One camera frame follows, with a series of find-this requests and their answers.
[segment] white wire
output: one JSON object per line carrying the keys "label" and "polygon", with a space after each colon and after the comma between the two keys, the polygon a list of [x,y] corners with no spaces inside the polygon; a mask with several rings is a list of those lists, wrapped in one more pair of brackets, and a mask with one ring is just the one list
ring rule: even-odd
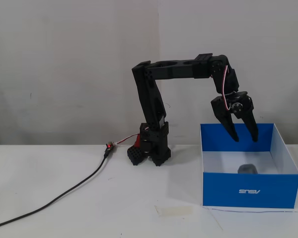
{"label": "white wire", "polygon": [[122,139],[122,140],[120,140],[120,141],[118,141],[118,142],[115,142],[114,145],[118,145],[118,144],[124,142],[125,140],[129,139],[130,137],[135,136],[135,135],[138,135],[138,134],[139,134],[139,133],[130,135],[130,136],[126,137],[125,139]]}
{"label": "white wire", "polygon": [[226,78],[226,72],[228,70],[228,66],[225,66],[225,70],[224,70],[224,75],[223,75],[223,83],[222,83],[222,95],[223,95],[223,99],[224,99],[224,103],[225,103],[225,108],[227,111],[230,110],[230,107],[227,106],[227,102],[226,102],[226,98],[225,98],[225,94],[224,94],[224,85],[225,85],[225,78]]}

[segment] black object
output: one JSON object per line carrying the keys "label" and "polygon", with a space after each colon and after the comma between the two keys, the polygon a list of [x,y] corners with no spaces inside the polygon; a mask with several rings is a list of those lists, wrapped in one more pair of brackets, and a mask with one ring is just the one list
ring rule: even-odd
{"label": "black object", "polygon": [[253,165],[253,164],[241,165],[238,168],[237,173],[238,174],[254,174],[254,175],[258,174],[257,169],[256,169],[255,165]]}
{"label": "black object", "polygon": [[258,128],[252,112],[254,109],[252,99],[247,96],[247,92],[237,93],[239,84],[236,73],[231,68],[226,56],[200,54],[191,60],[170,60],[156,63],[145,61],[132,69],[147,122],[140,126],[140,145],[130,147],[127,152],[134,165],[139,164],[146,155],[149,155],[152,157],[152,161],[160,166],[171,156],[167,143],[168,122],[164,121],[166,112],[155,80],[212,77],[217,92],[221,94],[226,65],[228,71],[225,78],[224,94],[227,104],[230,105],[230,110],[226,110],[223,96],[219,96],[211,101],[214,114],[235,141],[238,141],[238,136],[232,122],[232,113],[244,121],[253,141],[257,141]]}
{"label": "black object", "polygon": [[0,223],[0,227],[7,225],[11,222],[15,222],[17,220],[20,220],[22,218],[28,217],[30,215],[33,215],[37,212],[42,211],[43,209],[47,208],[48,206],[52,205],[53,203],[55,203],[57,200],[59,200],[61,197],[63,197],[64,195],[68,194],[69,192],[71,192],[72,190],[74,190],[75,188],[77,188],[78,186],[82,185],[84,182],[86,182],[87,180],[89,180],[91,177],[93,177],[99,170],[100,168],[103,166],[106,158],[109,156],[109,154],[113,151],[114,149],[114,144],[112,142],[108,142],[108,144],[106,144],[106,150],[105,150],[105,154],[104,154],[104,159],[101,161],[100,165],[98,166],[98,168],[87,178],[85,178],[84,180],[82,180],[81,182],[79,182],[78,184],[76,184],[74,187],[70,188],[69,190],[67,190],[66,192],[63,192],[60,196],[58,196],[57,198],[53,199],[51,202],[49,202],[48,204],[44,205],[43,207],[40,207],[39,209],[33,211],[33,212],[29,212],[27,214],[24,214],[22,216],[13,218],[11,220],[8,220],[6,222],[2,222]]}

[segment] cardboard box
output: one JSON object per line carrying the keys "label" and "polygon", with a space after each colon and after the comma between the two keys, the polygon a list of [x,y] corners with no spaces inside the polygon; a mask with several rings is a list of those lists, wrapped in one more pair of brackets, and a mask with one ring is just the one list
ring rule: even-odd
{"label": "cardboard box", "polygon": [[[257,126],[253,142],[245,124],[235,124],[235,142],[221,124],[201,124],[204,206],[294,208],[298,169],[276,125]],[[243,164],[258,174],[238,174]]]}

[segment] black cable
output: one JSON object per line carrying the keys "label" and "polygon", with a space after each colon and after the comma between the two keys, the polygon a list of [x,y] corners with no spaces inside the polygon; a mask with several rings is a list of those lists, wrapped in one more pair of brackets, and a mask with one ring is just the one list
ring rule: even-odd
{"label": "black cable", "polygon": [[11,219],[11,220],[9,220],[9,221],[2,222],[2,223],[0,223],[0,227],[1,227],[1,226],[4,226],[4,225],[6,225],[6,224],[9,224],[9,223],[11,223],[11,222],[15,222],[15,221],[17,221],[17,220],[20,220],[20,219],[22,219],[22,218],[28,217],[28,216],[30,216],[30,215],[33,215],[33,214],[35,214],[35,213],[37,213],[37,212],[39,212],[39,211],[42,211],[43,209],[45,209],[45,208],[47,208],[48,206],[52,205],[54,202],[56,202],[57,200],[59,200],[61,197],[63,197],[64,195],[66,195],[67,193],[69,193],[70,191],[72,191],[73,189],[77,188],[77,187],[80,186],[82,183],[86,182],[86,181],[89,180],[91,177],[93,177],[93,176],[100,170],[100,168],[101,168],[102,165],[104,164],[106,158],[108,157],[109,153],[110,153],[110,152],[112,151],[112,149],[113,149],[113,146],[109,146],[109,147],[108,147],[108,145],[106,145],[106,146],[107,146],[107,149],[106,149],[106,151],[105,151],[104,159],[103,159],[102,162],[100,163],[100,166],[99,166],[99,167],[98,167],[98,168],[97,168],[97,169],[96,169],[90,176],[88,176],[88,177],[85,178],[83,181],[79,182],[78,184],[76,184],[74,187],[70,188],[70,189],[67,190],[66,192],[62,193],[60,196],[58,196],[57,198],[53,199],[51,202],[49,202],[49,203],[46,204],[45,206],[43,206],[43,207],[41,207],[41,208],[39,208],[39,209],[37,209],[37,210],[35,210],[35,211],[33,211],[33,212],[29,212],[29,213],[24,214],[24,215],[22,215],[22,216],[13,218],[13,219]]}

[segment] asus logo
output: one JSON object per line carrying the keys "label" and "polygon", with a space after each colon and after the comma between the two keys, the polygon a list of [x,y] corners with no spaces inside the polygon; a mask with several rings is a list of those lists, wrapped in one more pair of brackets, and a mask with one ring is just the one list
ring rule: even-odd
{"label": "asus logo", "polygon": [[258,194],[260,190],[248,190],[248,189],[240,189],[239,193],[252,193],[252,194]]}

